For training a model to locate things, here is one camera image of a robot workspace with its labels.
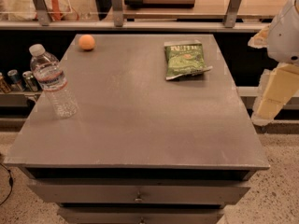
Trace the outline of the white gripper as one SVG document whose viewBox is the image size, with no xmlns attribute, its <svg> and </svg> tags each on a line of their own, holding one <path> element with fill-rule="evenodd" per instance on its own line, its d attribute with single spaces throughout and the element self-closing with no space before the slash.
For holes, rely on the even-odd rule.
<svg viewBox="0 0 299 224">
<path fill-rule="evenodd" d="M 268 56 L 279 62 L 272 71 L 263 71 L 252 108 L 252 122 L 266 126 L 299 91 L 299 0 L 288 0 L 270 27 L 255 34 L 248 45 L 267 47 Z"/>
</svg>

